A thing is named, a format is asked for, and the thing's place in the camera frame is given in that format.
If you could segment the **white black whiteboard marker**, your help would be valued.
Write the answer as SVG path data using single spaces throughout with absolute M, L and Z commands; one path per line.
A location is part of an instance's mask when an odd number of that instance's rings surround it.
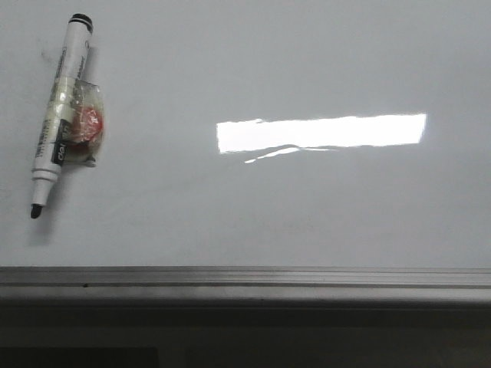
M 65 163 L 96 166 L 104 134 L 104 104 L 100 88 L 83 80 L 93 31 L 85 14 L 76 13 L 68 21 L 31 170 L 33 219 L 47 205 Z

